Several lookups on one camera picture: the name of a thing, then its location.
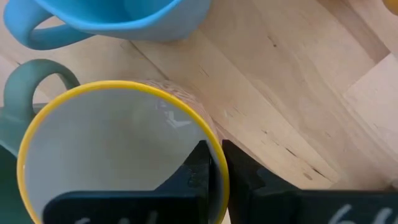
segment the wood grain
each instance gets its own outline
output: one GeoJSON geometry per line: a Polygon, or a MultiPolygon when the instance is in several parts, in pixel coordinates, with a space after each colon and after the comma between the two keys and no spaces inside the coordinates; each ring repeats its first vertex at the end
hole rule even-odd
{"type": "MultiPolygon", "coordinates": [[[[96,36],[49,51],[21,46],[1,23],[0,85],[33,58],[82,83],[172,80],[203,102],[222,138],[289,182],[381,189],[398,176],[397,28],[381,0],[214,0],[186,40],[96,36]]],[[[49,78],[39,91],[64,88],[49,78]]]]}

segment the yellow mug rim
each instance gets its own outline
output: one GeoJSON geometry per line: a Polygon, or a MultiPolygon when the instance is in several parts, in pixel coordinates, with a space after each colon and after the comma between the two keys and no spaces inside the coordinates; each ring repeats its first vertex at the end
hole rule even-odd
{"type": "Polygon", "coordinates": [[[226,159],[222,150],[222,147],[210,129],[209,125],[206,121],[197,114],[191,107],[185,104],[182,100],[178,99],[177,97],[167,93],[166,91],[160,90],[153,86],[149,86],[143,83],[133,82],[133,81],[119,81],[119,80],[108,80],[108,81],[98,81],[87,83],[84,85],[80,85],[76,88],[66,91],[61,95],[57,96],[54,100],[50,101],[47,105],[45,105],[39,113],[35,116],[35,118],[30,123],[25,135],[22,139],[21,146],[19,148],[18,159],[17,159],[17,181],[18,181],[18,188],[19,192],[22,197],[22,201],[24,202],[25,208],[27,209],[30,217],[33,219],[34,223],[39,224],[40,218],[34,212],[33,206],[29,200],[29,196],[27,193],[26,185],[25,185],[25,172],[24,172],[24,165],[26,162],[27,152],[29,150],[29,143],[33,138],[34,133],[36,132],[37,128],[40,126],[41,122],[46,118],[48,114],[50,114],[55,108],[57,108],[62,103],[66,102],[67,100],[76,97],[82,93],[86,93],[89,91],[94,90],[105,90],[110,88],[123,88],[123,89],[131,89],[131,90],[139,90],[146,93],[153,94],[155,96],[161,97],[164,100],[168,101],[169,103],[175,105],[176,107],[180,108],[188,115],[190,115],[197,124],[202,128],[205,132],[206,136],[208,137],[211,145],[214,147],[216,156],[218,161],[220,162],[220,172],[222,178],[222,184],[224,187],[223,191],[223,202],[220,214],[216,219],[216,223],[220,224],[226,213],[226,209],[228,206],[228,199],[229,199],[229,174],[228,174],[228,166],[226,163],[226,159]]]}

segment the blue mug handle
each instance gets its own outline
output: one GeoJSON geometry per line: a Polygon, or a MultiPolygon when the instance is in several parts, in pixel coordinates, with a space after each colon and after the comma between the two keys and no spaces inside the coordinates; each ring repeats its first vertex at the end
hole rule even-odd
{"type": "Polygon", "coordinates": [[[4,10],[4,23],[15,39],[35,50],[56,49],[93,35],[80,32],[66,24],[35,29],[52,16],[34,0],[10,0],[4,10]]]}

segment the wooden surface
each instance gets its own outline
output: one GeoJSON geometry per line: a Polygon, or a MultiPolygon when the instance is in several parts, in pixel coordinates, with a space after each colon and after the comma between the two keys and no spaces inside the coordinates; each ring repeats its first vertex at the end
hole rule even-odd
{"type": "MultiPolygon", "coordinates": [[[[303,189],[380,189],[398,177],[398,17],[381,0],[214,0],[197,31],[169,43],[96,36],[39,52],[0,32],[1,85],[33,58],[82,83],[168,79],[204,102],[222,135],[303,189]]],[[[62,91],[49,78],[36,99],[62,91]]]]}

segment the blue mug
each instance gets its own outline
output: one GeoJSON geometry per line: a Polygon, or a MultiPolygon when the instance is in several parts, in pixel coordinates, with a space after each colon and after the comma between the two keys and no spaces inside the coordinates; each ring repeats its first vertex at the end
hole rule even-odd
{"type": "Polygon", "coordinates": [[[204,20],[211,0],[9,0],[4,22],[23,45],[63,47],[94,34],[127,40],[188,37],[204,20]],[[35,29],[57,16],[65,25],[35,29]]]}

